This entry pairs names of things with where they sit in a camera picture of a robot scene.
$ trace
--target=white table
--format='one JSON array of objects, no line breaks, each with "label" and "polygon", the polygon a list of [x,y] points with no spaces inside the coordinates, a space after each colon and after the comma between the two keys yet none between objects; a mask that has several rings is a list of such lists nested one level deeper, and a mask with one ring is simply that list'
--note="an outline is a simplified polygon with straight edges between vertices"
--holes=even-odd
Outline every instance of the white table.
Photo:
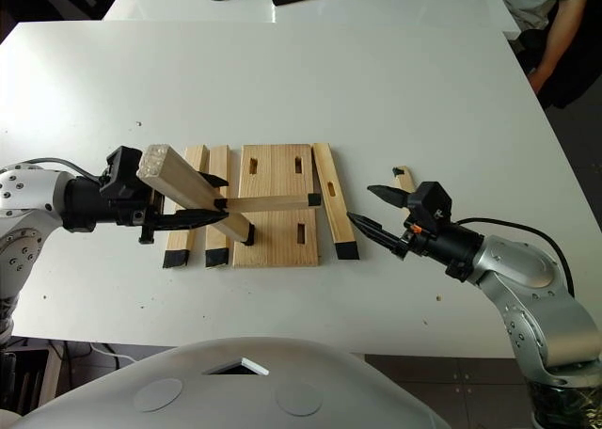
[{"label": "white table", "polygon": [[[446,187],[455,218],[549,233],[602,326],[602,233],[491,29],[20,24],[0,46],[0,69],[3,163],[61,156],[101,171],[121,144],[228,143],[240,152],[327,141],[349,209],[389,230],[401,233],[399,210],[366,186],[390,183],[391,167],[408,165],[417,181]],[[360,235],[362,260],[338,261],[323,210],[318,226],[321,266],[250,270],[206,270],[198,254],[163,270],[163,234],[140,246],[136,229],[57,230],[24,286],[15,334],[158,345],[269,335],[364,353],[512,354],[493,305],[441,265],[400,262]],[[475,229],[542,245],[527,233]]]},{"label": "white table", "polygon": [[502,0],[308,0],[277,8],[271,0],[116,0],[104,19],[493,27],[508,39],[520,34]]}]

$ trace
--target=robotic arm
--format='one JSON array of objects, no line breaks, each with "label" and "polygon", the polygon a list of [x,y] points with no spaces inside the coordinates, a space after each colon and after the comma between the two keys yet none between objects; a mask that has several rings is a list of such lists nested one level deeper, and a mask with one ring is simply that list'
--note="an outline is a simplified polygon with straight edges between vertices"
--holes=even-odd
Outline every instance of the robotic arm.
[{"label": "robotic arm", "polygon": [[[228,216],[209,210],[163,214],[164,197],[135,176],[141,156],[119,147],[99,177],[74,177],[32,163],[0,169],[0,348],[10,338],[19,291],[53,230],[93,231],[97,223],[110,222],[140,227],[139,242],[151,244],[155,230],[193,229]],[[202,175],[214,187],[225,185]]]},{"label": "robotic arm", "polygon": [[452,199],[437,182],[409,194],[368,188],[410,211],[401,238],[367,217],[349,214],[369,238],[401,259],[407,252],[447,266],[446,274],[481,289],[497,307],[521,372],[534,417],[543,427],[597,427],[602,421],[602,341],[589,313],[567,291],[562,270],[525,243],[479,233],[451,222]]},{"label": "robotic arm", "polygon": [[[228,216],[226,212],[210,210],[163,214],[164,197],[135,176],[140,157],[141,151],[120,147],[108,156],[107,168],[98,177],[81,169],[78,171],[83,176],[78,177],[64,171],[42,169],[34,164],[41,160],[0,169],[0,354],[12,331],[11,314],[19,291],[46,238],[56,228],[93,231],[97,223],[103,222],[138,226],[141,228],[139,242],[149,244],[153,242],[155,230],[192,229]],[[217,177],[203,176],[214,187],[225,185]],[[400,238],[382,230],[380,224],[367,217],[349,214],[363,233],[402,259],[411,251],[445,264],[447,275],[477,286],[496,305],[520,369],[529,382],[535,425],[596,427],[602,421],[599,360],[602,342],[590,315],[565,288],[558,264],[536,247],[496,236],[484,238],[451,222],[452,200],[439,183],[422,183],[412,194],[386,186],[369,189],[395,206],[407,207],[410,216],[404,222],[406,230]],[[270,342],[259,342],[267,347],[258,349],[264,354],[269,351]],[[230,343],[245,345],[244,342]],[[274,361],[280,361],[277,353],[281,347],[276,341],[271,343],[275,348],[274,352],[269,351],[270,355],[275,355]],[[194,348],[187,349],[191,355],[201,355],[201,351],[193,353]],[[316,359],[316,365],[331,362],[332,356],[330,353]],[[300,365],[285,360],[282,367],[287,376],[293,377]],[[129,373],[124,371],[122,376],[115,375],[110,383],[104,382],[105,386],[118,389],[119,381],[127,375],[135,376],[135,380],[131,379],[138,383],[141,374],[157,371],[158,362],[156,360],[152,368],[140,362],[128,368]],[[326,368],[320,370],[323,382],[333,377],[331,365],[319,368]],[[362,374],[381,380],[367,371]],[[199,380],[201,382],[190,386],[190,392],[196,385],[205,383],[202,377]],[[339,377],[332,385],[341,380]],[[112,393],[104,392],[103,397]],[[356,397],[362,396],[363,392],[359,392]],[[383,402],[387,411],[394,407],[399,410],[395,405],[388,406],[392,401],[387,403]],[[91,407],[88,412],[96,410]],[[386,415],[386,412],[381,409],[376,414]],[[100,412],[100,416],[106,418],[106,413]]]}]

